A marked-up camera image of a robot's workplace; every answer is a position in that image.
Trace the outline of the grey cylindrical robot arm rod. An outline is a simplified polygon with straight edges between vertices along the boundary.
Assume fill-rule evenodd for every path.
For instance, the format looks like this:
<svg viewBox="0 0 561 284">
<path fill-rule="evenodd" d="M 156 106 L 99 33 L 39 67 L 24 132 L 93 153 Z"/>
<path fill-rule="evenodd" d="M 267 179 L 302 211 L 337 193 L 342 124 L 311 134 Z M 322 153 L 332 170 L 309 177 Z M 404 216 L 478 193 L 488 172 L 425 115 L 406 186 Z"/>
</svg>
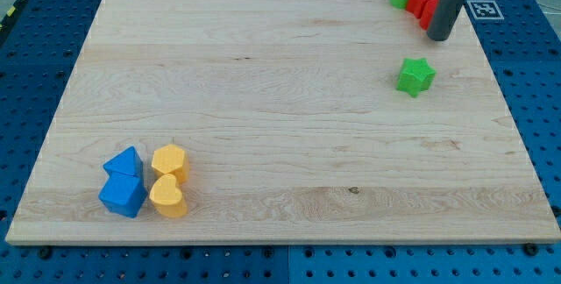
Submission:
<svg viewBox="0 0 561 284">
<path fill-rule="evenodd" d="M 434 41 L 447 40 L 465 0 L 439 0 L 427 30 Z"/>
</svg>

